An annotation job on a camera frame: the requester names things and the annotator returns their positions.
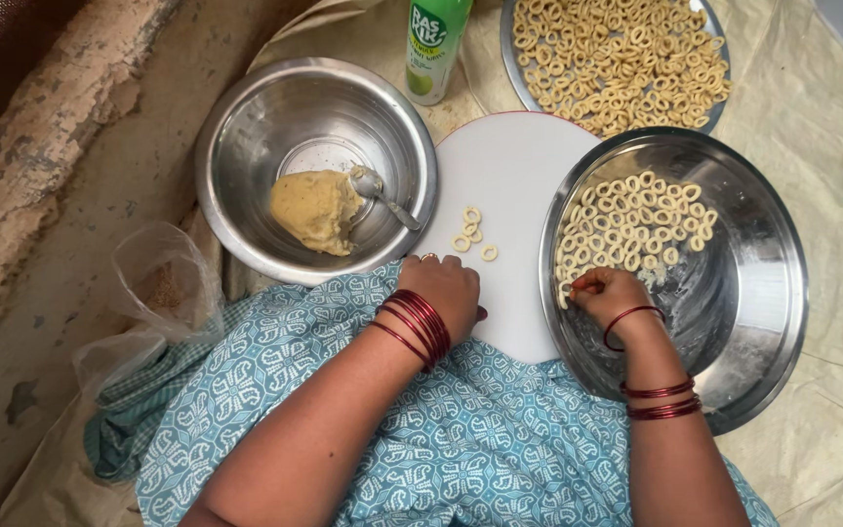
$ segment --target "steel spoon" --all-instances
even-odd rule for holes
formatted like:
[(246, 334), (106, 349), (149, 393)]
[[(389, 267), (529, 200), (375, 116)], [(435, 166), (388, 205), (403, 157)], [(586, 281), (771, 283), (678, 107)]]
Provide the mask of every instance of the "steel spoon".
[(393, 203), (382, 195), (382, 178), (373, 169), (354, 163), (350, 169), (350, 185), (360, 196), (372, 199), (376, 198), (385, 203), (395, 217), (411, 231), (417, 231), (422, 227), (418, 220), (412, 217), (404, 208)]

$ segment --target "white cutting board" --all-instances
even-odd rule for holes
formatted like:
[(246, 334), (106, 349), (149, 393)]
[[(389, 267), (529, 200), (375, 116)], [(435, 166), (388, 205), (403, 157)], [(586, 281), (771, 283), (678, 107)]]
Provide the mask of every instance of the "white cutting board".
[[(537, 112), (492, 114), (454, 130), (435, 149), (438, 203), (411, 253), (455, 254), (481, 276), (489, 318), (473, 336), (528, 364), (558, 358), (539, 297), (539, 241), (562, 180), (601, 140), (565, 119)], [(463, 209), (482, 213), (483, 241), (451, 247)], [(499, 256), (481, 259), (485, 245)]]

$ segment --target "dough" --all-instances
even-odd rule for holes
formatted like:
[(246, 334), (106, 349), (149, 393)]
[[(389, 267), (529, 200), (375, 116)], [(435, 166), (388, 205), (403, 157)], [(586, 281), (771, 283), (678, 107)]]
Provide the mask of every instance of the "dough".
[(362, 205), (349, 175), (333, 170), (301, 172), (272, 185), (270, 212), (304, 246), (347, 256), (353, 250), (350, 220)]

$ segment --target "wall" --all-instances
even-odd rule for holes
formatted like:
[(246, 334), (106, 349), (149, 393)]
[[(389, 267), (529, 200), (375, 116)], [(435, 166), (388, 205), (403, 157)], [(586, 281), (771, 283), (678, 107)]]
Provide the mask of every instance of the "wall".
[(125, 324), (111, 249), (191, 208), (207, 111), (308, 4), (93, 0), (0, 119), (0, 503), (77, 392), (73, 350)]

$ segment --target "green bottle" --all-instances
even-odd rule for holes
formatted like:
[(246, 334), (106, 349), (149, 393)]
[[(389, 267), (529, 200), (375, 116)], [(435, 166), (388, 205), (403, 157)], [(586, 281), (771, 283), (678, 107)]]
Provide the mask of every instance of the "green bottle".
[(412, 0), (405, 83), (413, 101), (431, 105), (444, 98), (472, 5), (473, 0)]

